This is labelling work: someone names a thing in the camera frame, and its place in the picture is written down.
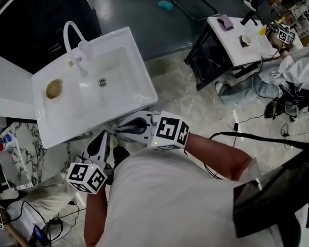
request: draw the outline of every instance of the teal object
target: teal object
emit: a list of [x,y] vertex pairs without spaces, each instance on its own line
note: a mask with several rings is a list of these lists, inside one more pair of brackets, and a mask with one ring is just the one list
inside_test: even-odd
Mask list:
[[165,0],[161,0],[160,2],[158,2],[158,6],[168,11],[173,9],[173,4]]

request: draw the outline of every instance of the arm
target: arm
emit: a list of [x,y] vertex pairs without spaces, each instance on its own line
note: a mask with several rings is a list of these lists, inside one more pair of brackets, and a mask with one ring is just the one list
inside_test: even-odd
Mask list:
[[284,50],[281,54],[280,54],[282,59],[285,59],[287,56],[289,56],[289,53],[287,50]]
[[227,179],[239,180],[252,158],[240,149],[190,133],[185,150]]
[[84,239],[87,247],[94,247],[99,242],[107,218],[108,201],[105,185],[96,195],[87,195]]

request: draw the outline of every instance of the black cabinet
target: black cabinet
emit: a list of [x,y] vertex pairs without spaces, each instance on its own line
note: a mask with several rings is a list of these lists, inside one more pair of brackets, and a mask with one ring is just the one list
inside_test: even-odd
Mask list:
[[[67,21],[75,22],[88,41],[101,35],[96,12],[87,0],[14,0],[0,15],[0,56],[36,73],[66,53]],[[69,41],[71,48],[80,42],[72,28]]]

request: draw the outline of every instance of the white sink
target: white sink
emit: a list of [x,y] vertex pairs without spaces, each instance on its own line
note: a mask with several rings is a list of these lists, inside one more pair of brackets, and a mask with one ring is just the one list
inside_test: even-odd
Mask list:
[[[123,115],[155,104],[157,94],[128,27],[89,42],[94,58],[75,48],[83,77],[68,54],[32,76],[33,102],[44,148],[67,141]],[[47,85],[62,81],[62,93],[48,99]]]

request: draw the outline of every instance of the black table frame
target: black table frame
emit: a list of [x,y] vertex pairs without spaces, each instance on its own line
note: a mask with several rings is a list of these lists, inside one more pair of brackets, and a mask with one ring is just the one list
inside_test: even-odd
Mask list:
[[[204,88],[205,86],[207,86],[208,84],[210,84],[212,81],[216,80],[218,77],[220,77],[221,75],[223,75],[225,72],[230,71],[230,70],[236,70],[236,69],[240,69],[240,66],[233,66],[230,57],[227,54],[227,51],[224,49],[220,39],[217,37],[217,35],[215,34],[214,30],[212,29],[212,27],[207,23],[205,26],[205,29],[203,30],[203,32],[201,33],[200,37],[198,38],[196,44],[192,47],[191,51],[189,52],[189,54],[186,56],[184,63],[186,65],[189,65],[192,57],[195,55],[195,53],[203,46],[203,44],[205,43],[205,41],[208,39],[209,36],[212,36],[216,45],[222,50],[222,52],[224,52],[225,54],[225,59],[226,62],[219,68],[217,68],[216,70],[214,70],[209,76],[207,77],[203,77],[203,75],[196,69],[192,69],[196,78],[200,81],[197,85],[196,85],[196,89],[199,91],[202,88]],[[238,72],[235,77],[239,78],[249,72],[251,72],[252,70],[256,69],[258,64],[260,63],[260,61],[258,62],[253,62],[251,63],[251,65],[249,65],[246,68],[243,68],[243,66],[241,66],[241,71]]]

